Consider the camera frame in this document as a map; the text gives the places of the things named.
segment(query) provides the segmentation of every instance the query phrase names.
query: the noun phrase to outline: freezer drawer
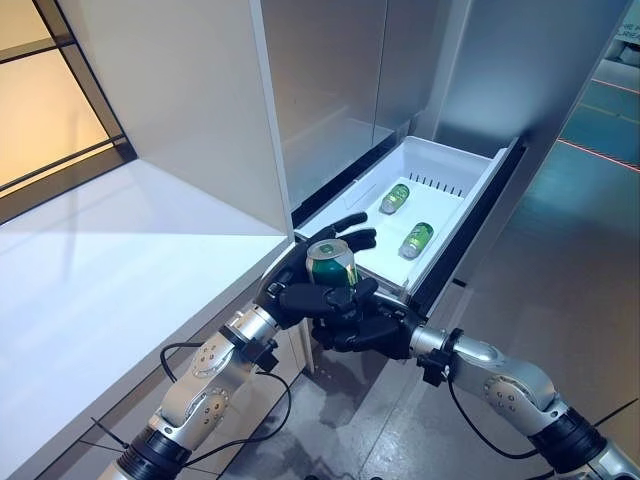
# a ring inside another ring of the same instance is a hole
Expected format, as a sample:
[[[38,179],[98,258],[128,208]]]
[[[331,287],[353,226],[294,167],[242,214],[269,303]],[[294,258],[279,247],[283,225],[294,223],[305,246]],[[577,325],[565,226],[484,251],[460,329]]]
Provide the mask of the freezer drawer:
[[[366,211],[366,226],[378,231],[377,246],[356,255],[360,270],[402,301],[428,309],[425,303],[433,303],[450,279],[511,176],[520,150],[521,142],[515,139],[487,158],[407,137],[296,233],[309,237],[346,215]],[[384,214],[382,198],[397,183],[409,187],[409,197],[396,213]],[[407,260],[399,248],[418,222],[430,224],[433,237],[416,259]]]

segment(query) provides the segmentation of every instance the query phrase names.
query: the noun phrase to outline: cabinet door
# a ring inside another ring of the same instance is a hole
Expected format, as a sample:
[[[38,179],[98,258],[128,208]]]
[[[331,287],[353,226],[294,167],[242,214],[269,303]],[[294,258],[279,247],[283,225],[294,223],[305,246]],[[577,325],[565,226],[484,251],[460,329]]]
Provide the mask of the cabinet door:
[[[263,0],[292,210],[372,146],[385,0]]]

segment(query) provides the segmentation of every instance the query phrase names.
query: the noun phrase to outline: floor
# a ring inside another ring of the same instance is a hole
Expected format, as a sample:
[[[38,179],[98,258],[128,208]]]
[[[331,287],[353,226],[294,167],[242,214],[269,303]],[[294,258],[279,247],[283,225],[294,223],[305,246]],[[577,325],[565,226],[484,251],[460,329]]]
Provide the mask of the floor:
[[[593,421],[640,393],[639,102],[628,94],[590,86],[563,132],[566,143],[554,146],[459,312],[468,335],[540,365]],[[316,373],[294,383],[285,429],[245,446],[221,478],[524,479],[549,470],[539,458],[490,451],[446,388],[423,383],[413,363],[321,352]],[[530,448],[484,404],[459,398],[503,449]],[[285,406],[281,400],[258,434]],[[640,461],[638,403],[601,432]]]

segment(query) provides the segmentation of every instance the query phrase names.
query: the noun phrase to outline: green can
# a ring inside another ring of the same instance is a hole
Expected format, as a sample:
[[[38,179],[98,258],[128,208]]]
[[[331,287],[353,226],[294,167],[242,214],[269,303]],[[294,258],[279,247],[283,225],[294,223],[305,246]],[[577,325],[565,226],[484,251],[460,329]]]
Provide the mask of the green can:
[[[417,223],[402,242],[400,255],[409,260],[418,257],[433,237],[433,227],[425,222]]]
[[[307,272],[312,283],[344,287],[358,281],[353,252],[344,240],[321,240],[307,250]]]
[[[409,197],[409,193],[409,187],[402,183],[398,183],[382,199],[380,211],[389,215],[397,212],[398,209],[404,205],[404,202]]]

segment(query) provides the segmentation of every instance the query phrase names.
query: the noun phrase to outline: wire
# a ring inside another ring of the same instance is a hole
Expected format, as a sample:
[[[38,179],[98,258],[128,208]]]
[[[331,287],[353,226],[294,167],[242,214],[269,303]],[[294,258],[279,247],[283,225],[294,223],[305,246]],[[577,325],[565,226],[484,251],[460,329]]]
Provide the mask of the wire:
[[[287,413],[284,415],[284,418],[282,419],[282,422],[280,422],[280,425],[278,425],[278,427],[273,430],[271,433],[261,436],[261,437],[254,437],[254,438],[245,438],[242,440],[234,440],[232,442],[228,442],[225,443],[223,445],[220,445],[217,448],[214,448],[213,450],[211,450],[210,452],[207,452],[203,455],[200,455],[197,458],[194,458],[193,460],[188,461],[187,463],[185,463],[183,465],[183,467],[189,467],[191,465],[193,465],[196,462],[199,462],[200,460],[204,460],[207,457],[210,457],[211,455],[215,455],[216,453],[220,452],[221,450],[224,450],[225,448],[229,448],[229,447],[233,447],[235,445],[244,445],[247,443],[258,443],[258,442],[262,442],[264,440],[268,440],[271,437],[273,437],[276,433],[278,433],[280,430],[282,430],[282,428],[284,427],[285,423],[287,423],[287,420],[289,419],[289,414],[291,413],[291,404],[292,404],[292,399],[291,399],[291,390],[289,389],[289,385],[287,385],[287,382],[285,382],[281,377],[279,377],[278,375],[274,374],[274,373],[269,373],[269,372],[257,372],[258,375],[265,375],[267,377],[272,377],[275,378],[276,380],[278,380],[280,383],[282,383],[282,385],[285,388],[285,392],[287,394]]]
[[[604,422],[606,422],[607,420],[610,420],[611,418],[615,417],[617,414],[619,414],[620,412],[622,412],[625,408],[630,407],[631,405],[633,405],[634,403],[636,403],[638,401],[638,398],[634,398],[633,400],[631,400],[630,402],[625,403],[624,405],[616,408],[613,412],[611,412],[609,415],[607,415],[606,417],[601,418],[600,420],[598,420],[596,423],[593,424],[594,427],[599,427],[600,425],[602,425]],[[551,478],[553,477],[553,474],[555,472],[553,470],[551,470],[550,472],[544,473],[542,475],[538,475],[537,477],[531,477],[531,478],[527,478],[526,480],[545,480],[546,478]]]
[[[471,419],[467,416],[466,412],[463,410],[462,406],[460,405],[460,402],[458,402],[458,399],[456,398],[456,394],[453,391],[453,383],[451,382],[450,377],[447,378],[447,385],[449,385],[449,393],[451,393],[451,398],[453,399],[453,402],[456,404],[456,407],[458,407],[458,410],[460,411],[464,419],[467,421],[467,424],[469,424],[469,426],[471,427],[471,430],[473,430],[475,434],[478,435],[478,437],[480,437],[480,440],[482,440],[489,448],[491,448],[491,450],[502,455],[503,457],[510,458],[511,460],[523,460],[525,458],[531,458],[535,455],[538,455],[538,453],[540,453],[538,452],[537,449],[534,449],[525,453],[508,453],[508,452],[505,452],[504,450],[500,450],[493,443],[491,443],[487,437],[485,437],[482,433],[480,433],[480,430],[477,429],[477,427],[473,424]]]
[[[109,430],[107,427],[105,427],[104,425],[102,425],[98,420],[96,420],[93,417],[89,417],[91,420],[93,420],[93,423],[95,423],[98,427],[100,427],[100,429],[106,433],[107,435],[109,435],[113,440],[115,440],[124,450],[126,450],[127,448],[129,448],[129,444],[127,442],[125,442],[124,440],[122,440],[120,437],[118,437],[115,433],[113,433],[111,430]]]
[[[180,347],[196,347],[197,348],[197,347],[201,347],[202,345],[203,345],[203,342],[178,342],[178,343],[170,343],[169,345],[166,345],[165,347],[163,347],[162,350],[160,350],[160,364],[164,369],[164,373],[167,374],[167,377],[169,377],[169,379],[173,383],[176,383],[178,379],[171,371],[171,368],[169,367],[169,363],[167,362],[167,357],[166,357],[167,350],[171,350],[172,348],[180,348]]]
[[[633,405],[634,403],[636,403],[638,401],[637,398],[634,398],[633,400],[631,400],[630,402],[625,403],[624,405],[622,405],[621,407],[616,408],[613,412],[611,412],[609,415],[607,415],[606,417],[598,420],[596,423],[593,424],[594,427],[599,427],[600,425],[602,425],[604,422],[606,422],[607,420],[615,417],[617,414],[619,414],[622,410],[624,410],[627,407],[630,407],[631,405]]]

